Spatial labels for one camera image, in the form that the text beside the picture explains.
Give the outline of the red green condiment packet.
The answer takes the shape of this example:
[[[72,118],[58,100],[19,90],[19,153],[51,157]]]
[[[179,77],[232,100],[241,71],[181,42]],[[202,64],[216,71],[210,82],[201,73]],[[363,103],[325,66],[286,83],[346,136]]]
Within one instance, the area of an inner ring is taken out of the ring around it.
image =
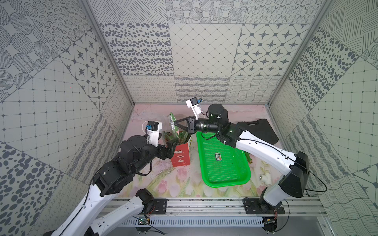
[[[191,134],[186,131],[180,131],[179,134],[171,132],[162,132],[165,141],[178,140],[178,145],[185,144],[191,138]]]

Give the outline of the white red paper gift bag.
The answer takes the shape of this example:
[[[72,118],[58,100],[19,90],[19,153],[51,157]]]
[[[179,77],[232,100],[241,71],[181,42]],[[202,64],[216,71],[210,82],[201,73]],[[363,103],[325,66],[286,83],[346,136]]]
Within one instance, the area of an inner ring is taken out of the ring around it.
[[[192,143],[192,136],[189,141],[185,144],[176,146],[174,156],[171,158],[171,163],[173,167],[183,167],[191,164],[190,161],[190,145]]]

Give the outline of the large green soup packet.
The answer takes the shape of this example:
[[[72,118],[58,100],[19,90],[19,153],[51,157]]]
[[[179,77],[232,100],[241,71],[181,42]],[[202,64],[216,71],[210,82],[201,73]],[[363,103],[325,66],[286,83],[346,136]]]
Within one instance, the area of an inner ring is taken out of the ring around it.
[[[175,126],[174,122],[176,121],[176,118],[174,116],[173,113],[170,113],[170,115],[168,116],[169,118],[169,124],[170,124],[170,128],[171,128],[171,132],[172,133],[176,133],[178,131],[177,127]]]

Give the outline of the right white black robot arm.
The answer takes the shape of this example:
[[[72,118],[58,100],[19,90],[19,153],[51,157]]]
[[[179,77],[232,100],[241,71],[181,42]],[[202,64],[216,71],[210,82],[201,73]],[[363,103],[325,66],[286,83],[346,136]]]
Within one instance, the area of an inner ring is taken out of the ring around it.
[[[194,115],[176,120],[174,125],[189,134],[197,132],[214,133],[224,145],[250,153],[277,169],[283,176],[274,185],[268,186],[260,196],[261,206],[277,206],[288,197],[302,198],[307,191],[306,185],[313,172],[307,154],[297,154],[278,149],[274,145],[252,134],[244,123],[232,123],[228,111],[221,104],[209,106],[204,118],[200,118],[201,107],[189,100],[187,106]]]

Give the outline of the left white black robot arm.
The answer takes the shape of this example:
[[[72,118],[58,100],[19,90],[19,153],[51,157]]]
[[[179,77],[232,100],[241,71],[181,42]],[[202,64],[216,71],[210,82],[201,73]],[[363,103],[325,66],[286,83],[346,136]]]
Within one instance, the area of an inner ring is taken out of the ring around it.
[[[122,141],[120,151],[93,176],[85,197],[68,219],[47,236],[106,236],[125,220],[140,213],[149,213],[154,197],[147,189],[140,189],[131,200],[109,214],[98,217],[104,207],[133,181],[135,175],[151,165],[154,158],[172,158],[178,139],[166,145],[154,146],[146,136],[134,135]]]

